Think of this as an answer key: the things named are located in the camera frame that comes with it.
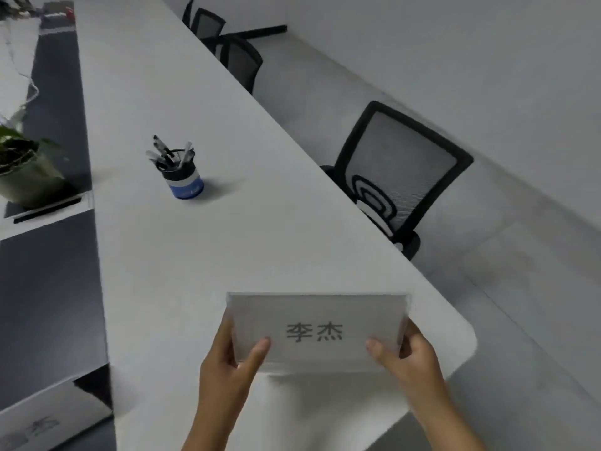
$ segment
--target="blue and white label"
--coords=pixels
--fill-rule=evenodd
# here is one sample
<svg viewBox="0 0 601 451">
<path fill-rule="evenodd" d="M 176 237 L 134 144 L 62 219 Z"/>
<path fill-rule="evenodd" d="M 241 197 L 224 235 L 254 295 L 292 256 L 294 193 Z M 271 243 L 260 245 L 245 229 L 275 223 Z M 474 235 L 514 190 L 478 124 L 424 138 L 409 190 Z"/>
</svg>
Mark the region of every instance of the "blue and white label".
<svg viewBox="0 0 601 451">
<path fill-rule="evenodd" d="M 198 171 L 194 171 L 190 177 L 184 180 L 173 181 L 165 180 L 171 188 L 173 196 L 181 200 L 188 200 L 198 196 L 204 189 L 204 182 L 200 178 Z"/>
</svg>

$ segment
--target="blue label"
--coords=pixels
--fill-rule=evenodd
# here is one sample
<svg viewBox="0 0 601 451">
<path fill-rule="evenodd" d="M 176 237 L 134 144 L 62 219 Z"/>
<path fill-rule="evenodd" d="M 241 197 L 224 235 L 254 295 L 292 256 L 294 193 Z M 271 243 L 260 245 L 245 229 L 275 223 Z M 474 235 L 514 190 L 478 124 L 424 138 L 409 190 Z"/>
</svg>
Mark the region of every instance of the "blue label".
<svg viewBox="0 0 601 451">
<path fill-rule="evenodd" d="M 181 200 L 188 200 L 194 196 L 198 196 L 204 189 L 204 182 L 200 177 L 197 177 L 191 184 L 185 186 L 169 185 L 173 196 Z"/>
</svg>

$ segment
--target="person's left thumb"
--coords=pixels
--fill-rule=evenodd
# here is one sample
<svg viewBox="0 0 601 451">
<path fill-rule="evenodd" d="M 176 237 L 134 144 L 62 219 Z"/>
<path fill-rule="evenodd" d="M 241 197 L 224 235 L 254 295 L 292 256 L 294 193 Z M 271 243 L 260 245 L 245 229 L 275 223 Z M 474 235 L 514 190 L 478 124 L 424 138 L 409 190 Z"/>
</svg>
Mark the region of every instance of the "person's left thumb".
<svg viewBox="0 0 601 451">
<path fill-rule="evenodd" d="M 263 364 L 267 353 L 269 352 L 269 348 L 271 347 L 271 340 L 262 339 L 259 340 L 252 350 L 246 361 L 242 363 L 240 370 L 244 373 L 244 377 L 246 380 L 251 383 L 255 378 L 255 375 L 259 371 L 259 368 Z"/>
</svg>

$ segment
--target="gray floor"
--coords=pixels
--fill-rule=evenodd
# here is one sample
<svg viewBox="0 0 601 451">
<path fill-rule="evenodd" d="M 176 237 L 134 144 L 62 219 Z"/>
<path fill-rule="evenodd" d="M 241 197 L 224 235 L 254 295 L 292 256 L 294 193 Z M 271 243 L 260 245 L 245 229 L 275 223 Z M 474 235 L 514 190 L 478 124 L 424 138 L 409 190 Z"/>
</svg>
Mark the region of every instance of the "gray floor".
<svg viewBox="0 0 601 451">
<path fill-rule="evenodd" d="M 369 101 L 415 116 L 292 34 L 253 43 L 265 59 L 255 98 L 320 165 L 334 163 Z M 479 156 L 417 232 L 414 264 L 477 334 L 476 356 L 449 384 L 488 447 L 601 449 L 601 366 L 587 357 L 599 359 L 590 317 L 601 313 L 601 284 L 591 280 L 601 251 L 590 246 L 601 247 L 601 235 Z M 406 417 L 371 449 L 429 446 Z"/>
</svg>

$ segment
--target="office chair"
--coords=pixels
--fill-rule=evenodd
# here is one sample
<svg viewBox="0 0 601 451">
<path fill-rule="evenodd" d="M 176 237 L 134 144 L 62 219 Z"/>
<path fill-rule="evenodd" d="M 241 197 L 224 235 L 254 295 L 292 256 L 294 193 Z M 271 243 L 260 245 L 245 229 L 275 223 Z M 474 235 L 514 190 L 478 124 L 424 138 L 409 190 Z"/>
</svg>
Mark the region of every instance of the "office chair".
<svg viewBox="0 0 601 451">
<path fill-rule="evenodd" d="M 194 0 L 188 1 L 186 8 L 184 9 L 184 15 L 182 16 L 182 22 L 186 25 L 186 27 L 190 28 L 190 19 L 192 17 L 192 5 L 194 4 Z"/>
<path fill-rule="evenodd" d="M 206 9 L 199 8 L 196 11 L 194 20 L 190 29 L 196 35 L 202 44 L 207 46 L 207 49 L 211 51 L 213 55 L 217 51 L 217 43 L 219 42 L 219 35 L 225 25 L 225 20 L 217 14 L 207 11 Z"/>
<path fill-rule="evenodd" d="M 251 43 L 238 35 L 229 34 L 224 38 L 221 63 L 252 94 L 255 78 L 263 64 L 263 59 Z"/>
<path fill-rule="evenodd" d="M 325 173 L 412 259 L 415 227 L 474 158 L 430 128 L 372 101 Z"/>
</svg>

